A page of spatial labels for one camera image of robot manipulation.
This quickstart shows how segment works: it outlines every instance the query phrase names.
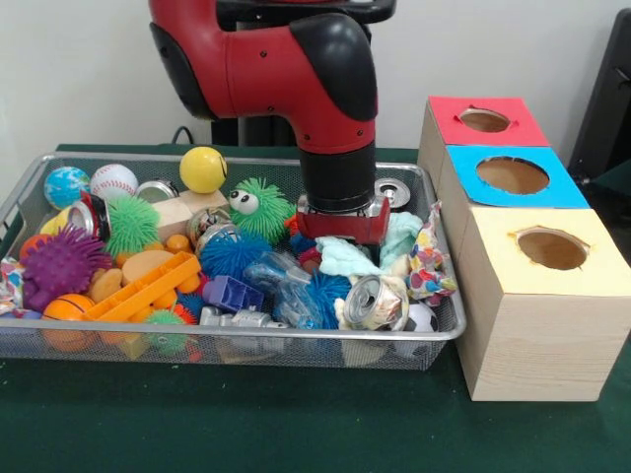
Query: black cable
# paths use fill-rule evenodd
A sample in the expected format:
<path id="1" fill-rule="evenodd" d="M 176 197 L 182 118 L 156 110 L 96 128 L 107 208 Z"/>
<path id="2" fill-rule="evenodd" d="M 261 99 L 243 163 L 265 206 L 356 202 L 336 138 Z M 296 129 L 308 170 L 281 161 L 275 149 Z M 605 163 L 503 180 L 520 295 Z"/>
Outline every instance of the black cable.
<path id="1" fill-rule="evenodd" d="M 175 131 L 175 135 L 173 139 L 171 140 L 171 144 L 174 145 L 175 143 L 177 143 L 177 139 L 179 138 L 179 135 L 181 134 L 182 131 L 186 134 L 186 137 L 188 138 L 188 143 L 190 143 L 191 145 L 194 145 L 195 140 L 193 139 L 193 135 L 190 132 L 190 130 L 185 126 L 181 126 Z"/>

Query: red square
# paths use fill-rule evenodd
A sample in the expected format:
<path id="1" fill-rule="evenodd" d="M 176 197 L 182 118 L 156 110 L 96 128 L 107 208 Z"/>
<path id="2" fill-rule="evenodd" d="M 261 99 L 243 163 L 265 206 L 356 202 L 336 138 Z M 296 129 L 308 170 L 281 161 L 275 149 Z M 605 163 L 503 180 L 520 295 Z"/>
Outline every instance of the red square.
<path id="1" fill-rule="evenodd" d="M 430 97 L 446 145 L 550 146 L 522 99 Z"/>

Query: googly eye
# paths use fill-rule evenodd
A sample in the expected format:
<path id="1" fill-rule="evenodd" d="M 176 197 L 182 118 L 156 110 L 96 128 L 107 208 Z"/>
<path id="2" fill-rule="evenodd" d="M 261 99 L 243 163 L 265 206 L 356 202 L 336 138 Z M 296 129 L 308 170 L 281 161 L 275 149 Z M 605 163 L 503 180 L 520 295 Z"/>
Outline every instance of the googly eye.
<path id="1" fill-rule="evenodd" d="M 230 193 L 230 206 L 244 215 L 251 215 L 258 210 L 258 197 L 242 190 Z"/>

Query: blue square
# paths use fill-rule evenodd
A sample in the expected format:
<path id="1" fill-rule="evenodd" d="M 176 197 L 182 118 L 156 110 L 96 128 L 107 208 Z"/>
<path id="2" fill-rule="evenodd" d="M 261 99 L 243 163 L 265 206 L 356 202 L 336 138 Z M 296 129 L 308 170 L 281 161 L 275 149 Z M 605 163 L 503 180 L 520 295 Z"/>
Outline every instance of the blue square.
<path id="1" fill-rule="evenodd" d="M 589 209 L 590 205 L 551 148 L 448 146 L 457 177 L 473 202 L 496 207 Z M 547 185 L 533 193 L 514 193 L 482 179 L 478 167 L 494 160 L 532 165 L 543 170 Z"/>

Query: purple spiky ball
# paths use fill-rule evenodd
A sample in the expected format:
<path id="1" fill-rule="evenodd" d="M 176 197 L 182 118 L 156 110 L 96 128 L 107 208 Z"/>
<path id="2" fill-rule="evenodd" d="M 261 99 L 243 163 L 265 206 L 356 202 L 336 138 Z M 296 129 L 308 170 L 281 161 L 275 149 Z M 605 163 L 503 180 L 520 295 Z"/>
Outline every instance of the purple spiky ball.
<path id="1" fill-rule="evenodd" d="M 43 312 L 59 296 L 85 292 L 95 271 L 111 267 L 103 248 L 102 241 L 71 226 L 39 241 L 23 262 L 25 307 Z"/>

